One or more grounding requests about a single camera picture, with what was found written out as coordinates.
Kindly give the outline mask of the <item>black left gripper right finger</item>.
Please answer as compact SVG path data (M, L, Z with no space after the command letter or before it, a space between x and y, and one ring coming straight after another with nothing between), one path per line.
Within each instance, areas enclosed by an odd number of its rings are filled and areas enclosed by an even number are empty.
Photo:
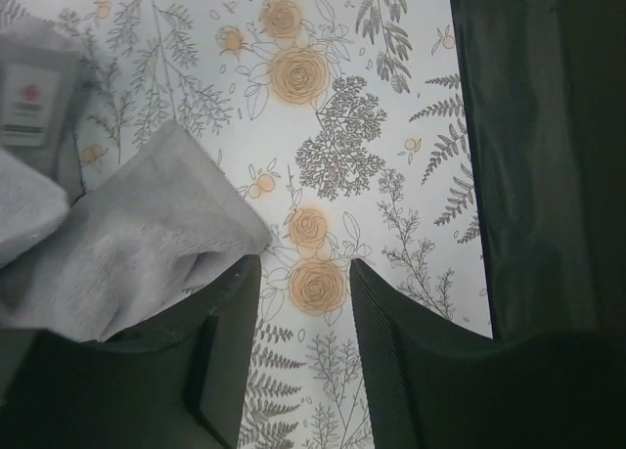
M621 448L625 335L501 341L464 329L351 263L353 317L379 448Z

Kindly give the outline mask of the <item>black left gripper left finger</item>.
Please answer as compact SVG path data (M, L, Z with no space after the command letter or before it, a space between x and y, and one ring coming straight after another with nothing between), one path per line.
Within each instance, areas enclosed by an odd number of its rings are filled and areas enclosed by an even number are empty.
M233 448L257 318L260 260L104 342L1 333L5 448Z

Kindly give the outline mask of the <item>grey panda towel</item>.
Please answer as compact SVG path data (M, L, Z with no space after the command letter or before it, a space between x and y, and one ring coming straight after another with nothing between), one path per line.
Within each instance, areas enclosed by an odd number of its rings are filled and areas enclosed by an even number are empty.
M1 34L1 324L90 341L202 289L271 235L174 121L82 193L66 122L83 105L83 52L33 16Z

